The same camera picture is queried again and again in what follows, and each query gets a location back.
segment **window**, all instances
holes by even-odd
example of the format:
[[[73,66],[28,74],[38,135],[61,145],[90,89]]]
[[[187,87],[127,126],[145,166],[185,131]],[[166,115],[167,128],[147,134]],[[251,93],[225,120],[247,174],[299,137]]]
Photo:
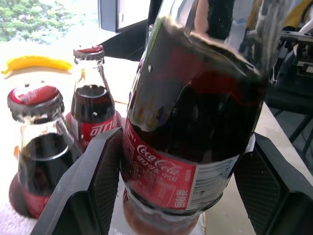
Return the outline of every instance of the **window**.
[[[101,28],[124,31],[148,18],[150,0],[100,0]]]
[[[51,44],[98,29],[98,0],[0,1],[0,41]]]

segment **red bottle cap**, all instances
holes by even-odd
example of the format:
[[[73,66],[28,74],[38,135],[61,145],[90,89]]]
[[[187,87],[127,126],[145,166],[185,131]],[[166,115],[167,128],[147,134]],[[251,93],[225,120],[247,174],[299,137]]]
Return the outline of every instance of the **red bottle cap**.
[[[8,99],[17,104],[35,105],[52,100],[59,93],[59,90],[52,86],[44,86],[36,89],[23,87],[13,89],[9,93]]]
[[[74,50],[73,55],[81,60],[101,60],[105,54],[102,45],[87,45],[79,46]]]
[[[8,107],[15,120],[22,121],[25,116],[48,118],[59,116],[64,111],[63,97],[53,86],[30,86],[13,89],[7,97]]]

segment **tree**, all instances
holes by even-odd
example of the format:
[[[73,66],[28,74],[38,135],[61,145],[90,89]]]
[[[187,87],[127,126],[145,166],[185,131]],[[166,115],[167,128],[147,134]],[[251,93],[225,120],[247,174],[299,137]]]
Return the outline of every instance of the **tree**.
[[[0,41],[19,39],[49,44],[64,37],[74,25],[75,14],[63,4],[40,0],[0,0]]]

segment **coca-cola logo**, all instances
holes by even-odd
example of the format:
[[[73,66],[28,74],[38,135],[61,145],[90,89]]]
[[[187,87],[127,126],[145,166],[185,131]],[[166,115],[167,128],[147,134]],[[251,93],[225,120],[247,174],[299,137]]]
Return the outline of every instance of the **coca-cola logo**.
[[[158,169],[163,170],[172,175],[179,174],[179,170],[181,169],[181,166],[178,166],[168,160],[159,160],[155,155],[148,152],[147,147],[144,146],[143,144],[138,145],[137,152],[141,156],[143,156],[146,160],[151,162]]]
[[[95,137],[98,134],[114,129],[115,127],[116,127],[116,115],[114,114],[113,120],[107,123],[103,123],[101,125],[93,126],[91,129],[90,136]]]

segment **barcode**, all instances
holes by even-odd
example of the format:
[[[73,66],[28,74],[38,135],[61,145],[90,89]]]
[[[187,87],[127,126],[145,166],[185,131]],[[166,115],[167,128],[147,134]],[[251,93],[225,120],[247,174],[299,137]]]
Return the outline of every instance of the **barcode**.
[[[189,210],[206,206],[221,195],[238,157],[239,155],[221,162],[197,166],[193,191],[188,205]]]

